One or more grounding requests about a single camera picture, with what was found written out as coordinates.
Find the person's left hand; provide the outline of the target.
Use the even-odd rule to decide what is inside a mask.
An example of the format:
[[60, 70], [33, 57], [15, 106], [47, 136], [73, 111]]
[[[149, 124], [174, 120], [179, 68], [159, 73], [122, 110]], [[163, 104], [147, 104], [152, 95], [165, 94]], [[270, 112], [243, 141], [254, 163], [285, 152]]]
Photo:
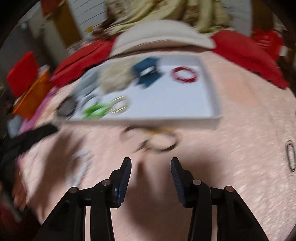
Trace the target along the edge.
[[27, 192], [21, 176], [15, 177], [12, 196], [14, 200], [14, 207], [19, 208], [20, 211], [23, 211], [27, 203]]

